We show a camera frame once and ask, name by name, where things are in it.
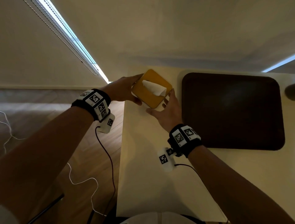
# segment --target forearm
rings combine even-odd
[[[71,107],[1,158],[0,204],[26,220],[93,120],[86,110]]]
[[[188,159],[231,223],[295,223],[270,197],[206,147],[196,147]]]

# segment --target table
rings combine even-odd
[[[167,79],[181,100],[181,81],[190,72],[260,75],[274,78],[280,85],[286,142],[278,151],[210,149],[231,168],[256,185],[295,219],[295,102],[284,95],[295,83],[293,74],[234,73],[157,66],[134,66],[129,75],[152,68]],[[131,217],[144,212],[171,211],[203,221],[225,222],[227,218],[200,178],[189,167],[178,166],[165,173],[157,151],[168,147],[168,133],[144,106],[125,102],[117,216]],[[184,157],[177,163],[189,164]]]

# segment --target tissue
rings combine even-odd
[[[166,87],[161,86],[161,85],[159,85],[157,83],[153,83],[153,82],[147,81],[147,80],[143,80],[142,81],[142,84],[152,94],[154,94],[156,96],[163,96],[163,97],[165,97],[166,91],[167,91],[167,88]]]

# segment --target white sensor device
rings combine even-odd
[[[171,172],[175,166],[175,161],[173,158],[173,154],[171,154],[170,156],[167,153],[167,150],[169,150],[169,148],[167,147],[163,147],[161,150],[158,151],[158,157],[160,160],[160,163],[164,169],[165,172]]]
[[[99,128],[97,128],[97,131],[105,133],[105,134],[109,133],[114,123],[114,120],[115,120],[115,115],[110,113],[101,123],[98,123]]]

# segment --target hand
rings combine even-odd
[[[174,89],[169,93],[169,101],[164,99],[162,104],[164,110],[156,111],[155,109],[148,108],[146,112],[154,116],[159,124],[164,128],[168,133],[178,124],[182,124],[181,118],[181,108],[179,102],[175,96]]]
[[[129,100],[137,105],[142,105],[142,102],[137,97],[131,94],[131,87],[133,84],[140,79],[143,74],[131,76],[131,77],[122,77],[102,88],[100,90],[104,91],[109,95],[111,100],[115,101],[125,101]]]

